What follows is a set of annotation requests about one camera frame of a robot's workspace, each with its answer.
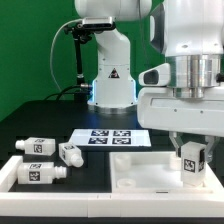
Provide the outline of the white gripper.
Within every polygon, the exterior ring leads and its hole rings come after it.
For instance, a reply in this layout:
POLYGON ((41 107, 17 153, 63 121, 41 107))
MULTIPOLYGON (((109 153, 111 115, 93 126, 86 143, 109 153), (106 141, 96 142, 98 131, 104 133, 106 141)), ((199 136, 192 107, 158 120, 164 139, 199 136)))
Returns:
POLYGON ((168 57, 164 64, 139 75, 137 117, 144 128, 170 131, 180 156, 182 133, 205 137, 205 159, 224 137, 224 76, 219 55, 168 57))

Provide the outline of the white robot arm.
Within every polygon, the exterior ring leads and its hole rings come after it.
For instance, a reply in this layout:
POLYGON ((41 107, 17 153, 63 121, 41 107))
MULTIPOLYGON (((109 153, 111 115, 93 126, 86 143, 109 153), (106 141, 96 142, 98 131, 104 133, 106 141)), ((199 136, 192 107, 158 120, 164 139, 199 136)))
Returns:
POLYGON ((75 0, 81 26, 98 47, 98 74, 89 105, 112 110, 137 105, 141 127, 211 138, 224 137, 224 0, 75 0), (129 69, 144 57, 112 24, 150 18, 150 43, 164 62, 132 80, 129 69))

